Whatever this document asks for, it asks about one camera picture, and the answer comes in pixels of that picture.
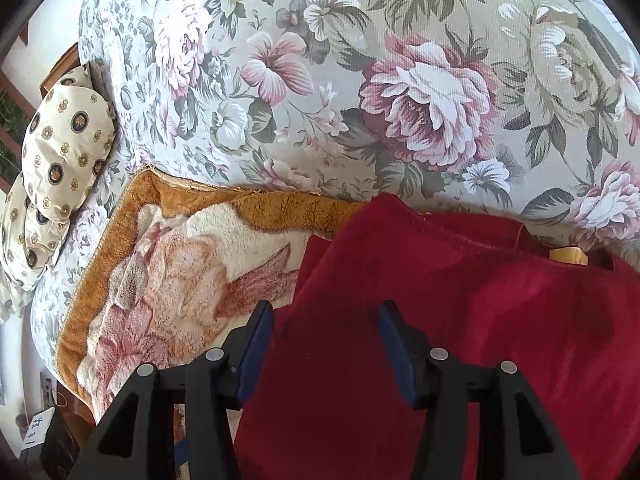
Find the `floral bed quilt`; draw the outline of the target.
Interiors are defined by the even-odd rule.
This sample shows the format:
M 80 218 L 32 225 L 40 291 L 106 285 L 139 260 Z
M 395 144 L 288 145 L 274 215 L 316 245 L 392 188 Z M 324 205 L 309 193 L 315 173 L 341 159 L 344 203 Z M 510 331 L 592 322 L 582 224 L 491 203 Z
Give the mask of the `floral bed quilt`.
M 146 166 L 519 216 L 639 261 L 639 55 L 603 0 L 81 0 L 78 29 L 119 130 L 32 302 L 47 367 Z

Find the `dark red sweater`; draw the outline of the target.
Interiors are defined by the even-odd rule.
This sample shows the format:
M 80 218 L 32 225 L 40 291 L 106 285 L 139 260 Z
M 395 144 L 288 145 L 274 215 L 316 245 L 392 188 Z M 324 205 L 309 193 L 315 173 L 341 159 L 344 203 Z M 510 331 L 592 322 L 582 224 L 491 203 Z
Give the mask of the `dark red sweater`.
M 511 360 L 586 479 L 639 474 L 639 275 L 553 261 L 518 222 L 382 195 L 311 240 L 235 438 L 247 479 L 405 479 L 423 416 L 398 391 L 383 301 L 465 363 Z

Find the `cream medallion pillow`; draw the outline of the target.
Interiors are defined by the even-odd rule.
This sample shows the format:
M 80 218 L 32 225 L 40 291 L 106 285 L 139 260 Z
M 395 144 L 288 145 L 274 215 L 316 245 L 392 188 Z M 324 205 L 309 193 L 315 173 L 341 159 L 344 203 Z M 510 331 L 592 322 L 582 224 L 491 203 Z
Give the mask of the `cream medallion pillow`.
M 2 212 L 1 265 L 9 283 L 31 292 L 58 260 L 70 222 L 50 220 L 30 200 L 23 174 L 15 179 Z
M 114 107 L 93 87 L 90 66 L 63 75 L 42 99 L 23 141 L 24 187 L 40 214 L 65 222 L 81 207 L 115 136 Z

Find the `fleece flower blanket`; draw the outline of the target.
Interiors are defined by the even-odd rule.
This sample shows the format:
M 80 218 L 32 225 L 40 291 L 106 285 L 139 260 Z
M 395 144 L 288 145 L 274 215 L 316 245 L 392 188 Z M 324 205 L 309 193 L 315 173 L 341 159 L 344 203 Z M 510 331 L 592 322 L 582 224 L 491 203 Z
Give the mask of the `fleece flower blanket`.
M 90 401 L 99 432 L 76 479 L 184 479 L 184 369 L 216 342 L 240 350 L 252 392 L 273 315 L 362 203 L 299 192 L 198 188 L 145 170 L 131 182 L 80 285 L 61 344 L 61 370 Z

